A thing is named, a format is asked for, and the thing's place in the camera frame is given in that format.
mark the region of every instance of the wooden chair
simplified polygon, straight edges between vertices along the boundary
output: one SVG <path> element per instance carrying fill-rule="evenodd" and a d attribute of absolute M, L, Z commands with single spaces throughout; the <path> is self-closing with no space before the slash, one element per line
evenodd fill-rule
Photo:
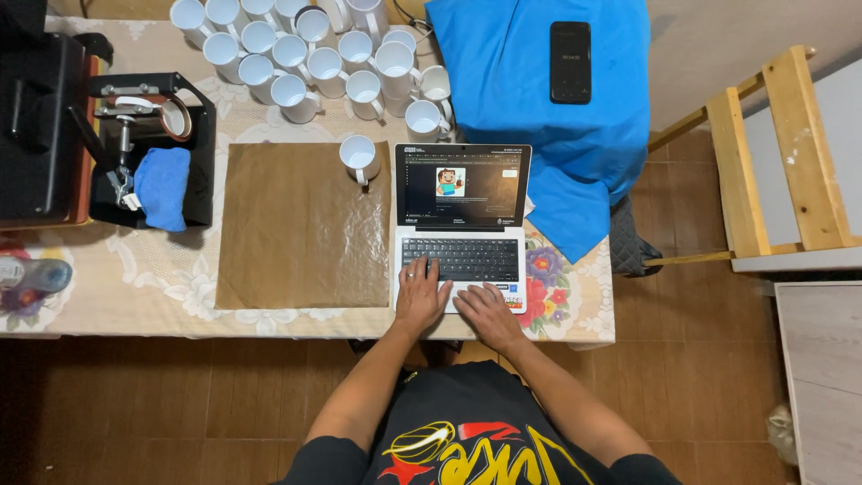
<path fill-rule="evenodd" d="M 705 106 L 650 137 L 646 147 L 652 153 L 709 121 L 718 163 L 721 207 L 733 250 L 654 259 L 645 261 L 645 265 L 786 255 L 862 245 L 862 237 L 850 234 L 835 181 L 832 156 L 808 68 L 807 60 L 814 55 L 813 48 L 791 47 L 742 84 L 717 92 Z M 801 243 L 770 245 L 760 210 L 740 100 L 762 87 L 769 97 Z"/>

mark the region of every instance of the cartoon boy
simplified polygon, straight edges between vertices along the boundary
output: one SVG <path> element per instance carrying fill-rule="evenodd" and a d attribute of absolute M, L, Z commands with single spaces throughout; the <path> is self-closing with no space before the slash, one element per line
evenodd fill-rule
<path fill-rule="evenodd" d="M 451 168 L 444 168 L 437 173 L 437 181 L 440 184 L 437 186 L 437 193 L 442 195 L 455 195 L 455 171 Z"/>

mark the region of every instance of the laptop keyboard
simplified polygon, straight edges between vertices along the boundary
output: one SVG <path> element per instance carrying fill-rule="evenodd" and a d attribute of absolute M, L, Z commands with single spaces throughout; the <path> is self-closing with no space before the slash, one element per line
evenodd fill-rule
<path fill-rule="evenodd" d="M 440 259 L 437 281 L 518 281 L 517 239 L 403 239 L 401 261 Z"/>

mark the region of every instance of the person's left hand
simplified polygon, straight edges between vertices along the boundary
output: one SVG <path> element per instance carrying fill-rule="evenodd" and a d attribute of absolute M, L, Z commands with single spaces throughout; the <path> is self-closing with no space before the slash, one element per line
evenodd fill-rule
<path fill-rule="evenodd" d="M 401 289 L 398 291 L 395 322 L 392 326 L 404 328 L 413 338 L 419 338 L 419 335 L 443 314 L 449 300 L 449 292 L 452 291 L 451 281 L 444 283 L 440 291 L 437 291 L 440 260 L 434 258 L 431 261 L 428 277 L 425 276 L 427 265 L 428 257 L 422 255 L 401 268 L 401 273 L 398 274 Z"/>

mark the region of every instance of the plastic bottle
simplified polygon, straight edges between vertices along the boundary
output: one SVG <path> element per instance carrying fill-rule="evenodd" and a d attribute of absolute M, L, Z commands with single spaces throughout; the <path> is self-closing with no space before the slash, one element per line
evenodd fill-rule
<path fill-rule="evenodd" d="M 72 266 L 63 260 L 0 256 L 0 291 L 29 288 L 51 294 L 63 291 L 71 280 Z"/>

